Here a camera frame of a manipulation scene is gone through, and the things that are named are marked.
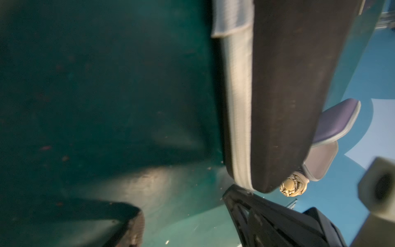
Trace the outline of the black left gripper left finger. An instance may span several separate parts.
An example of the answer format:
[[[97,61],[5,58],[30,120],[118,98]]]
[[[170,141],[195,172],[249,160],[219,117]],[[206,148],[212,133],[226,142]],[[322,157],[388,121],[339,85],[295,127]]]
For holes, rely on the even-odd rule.
[[[145,230],[145,216],[139,211],[128,220],[103,246],[104,247],[141,247]]]

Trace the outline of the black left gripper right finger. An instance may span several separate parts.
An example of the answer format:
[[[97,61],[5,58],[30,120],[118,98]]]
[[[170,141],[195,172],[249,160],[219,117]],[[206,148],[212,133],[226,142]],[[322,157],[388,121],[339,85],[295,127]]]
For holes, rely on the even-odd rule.
[[[345,247],[340,230],[317,208],[299,213],[238,185],[222,197],[243,247]]]

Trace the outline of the black zippered umbrella sleeve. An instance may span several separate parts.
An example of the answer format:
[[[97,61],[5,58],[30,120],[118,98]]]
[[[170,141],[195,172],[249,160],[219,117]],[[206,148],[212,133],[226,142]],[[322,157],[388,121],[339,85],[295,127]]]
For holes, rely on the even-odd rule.
[[[225,164],[270,193],[302,165],[363,1],[213,1],[226,97]]]

